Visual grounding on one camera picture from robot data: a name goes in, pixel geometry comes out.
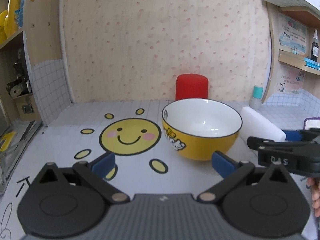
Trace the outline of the person's hand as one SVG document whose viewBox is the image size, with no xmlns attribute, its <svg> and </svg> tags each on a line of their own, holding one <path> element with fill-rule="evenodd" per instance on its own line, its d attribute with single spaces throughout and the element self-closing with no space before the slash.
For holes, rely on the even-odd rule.
<svg viewBox="0 0 320 240">
<path fill-rule="evenodd" d="M 314 209 L 315 217 L 320 216 L 320 187 L 319 179 L 308 178 L 306 181 L 306 186 L 311 191 L 312 207 Z"/>
</svg>

